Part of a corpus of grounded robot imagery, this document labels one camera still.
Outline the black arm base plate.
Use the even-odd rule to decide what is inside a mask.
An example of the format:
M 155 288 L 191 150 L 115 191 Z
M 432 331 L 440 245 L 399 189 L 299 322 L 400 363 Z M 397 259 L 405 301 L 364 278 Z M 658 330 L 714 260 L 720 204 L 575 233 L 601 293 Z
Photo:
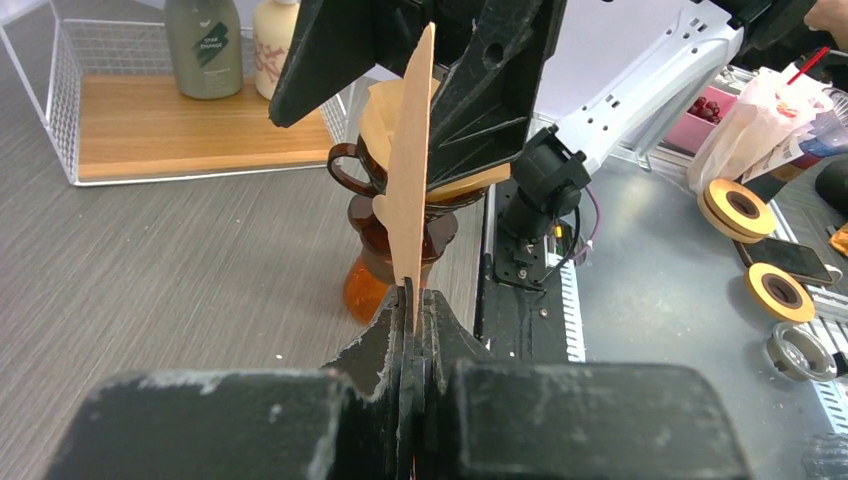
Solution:
M 518 198 L 513 181 L 485 196 L 473 334 L 499 358 L 584 362 L 573 228 L 557 220 L 537 241 L 510 237 L 500 221 Z

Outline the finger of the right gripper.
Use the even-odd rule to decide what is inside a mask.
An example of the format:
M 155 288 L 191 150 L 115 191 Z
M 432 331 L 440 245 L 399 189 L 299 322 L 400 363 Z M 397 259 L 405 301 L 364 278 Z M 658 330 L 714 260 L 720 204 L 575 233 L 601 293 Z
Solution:
M 269 117 L 289 128 L 376 66 L 401 75 L 429 1 L 302 1 Z
M 431 104 L 430 191 L 515 160 L 541 74 L 559 37 L 563 1 L 438 1 Z

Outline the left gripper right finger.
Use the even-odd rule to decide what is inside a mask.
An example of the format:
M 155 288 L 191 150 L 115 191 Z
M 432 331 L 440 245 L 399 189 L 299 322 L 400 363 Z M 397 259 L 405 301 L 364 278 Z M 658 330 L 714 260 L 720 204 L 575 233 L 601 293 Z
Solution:
M 421 295 L 430 356 L 421 479 L 748 479 L 715 388 L 680 365 L 497 359 L 444 295 Z

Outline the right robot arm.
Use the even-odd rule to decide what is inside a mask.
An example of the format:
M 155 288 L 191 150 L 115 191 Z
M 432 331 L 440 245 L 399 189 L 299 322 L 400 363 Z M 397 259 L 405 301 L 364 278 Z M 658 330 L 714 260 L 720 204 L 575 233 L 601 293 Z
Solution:
M 304 1 L 271 121 L 288 128 L 375 66 L 442 69 L 427 187 L 528 148 L 534 113 L 589 172 L 647 119 L 655 145 L 737 55 L 799 25 L 808 1 Z

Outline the amber brown coffee dripper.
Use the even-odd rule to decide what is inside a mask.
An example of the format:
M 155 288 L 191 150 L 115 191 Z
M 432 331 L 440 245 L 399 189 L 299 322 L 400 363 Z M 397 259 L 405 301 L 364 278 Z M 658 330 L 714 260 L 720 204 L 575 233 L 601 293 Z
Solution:
M 374 197 L 377 219 L 386 228 L 395 280 L 421 278 L 424 247 L 426 145 L 397 141 L 391 149 L 384 193 L 352 180 L 348 188 Z

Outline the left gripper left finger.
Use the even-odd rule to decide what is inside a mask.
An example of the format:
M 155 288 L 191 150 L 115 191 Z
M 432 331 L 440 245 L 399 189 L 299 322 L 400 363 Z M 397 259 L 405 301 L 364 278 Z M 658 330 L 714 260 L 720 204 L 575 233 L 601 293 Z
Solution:
M 49 479 L 408 479 L 413 296 L 393 287 L 318 370 L 159 370 L 109 378 L 75 414 Z

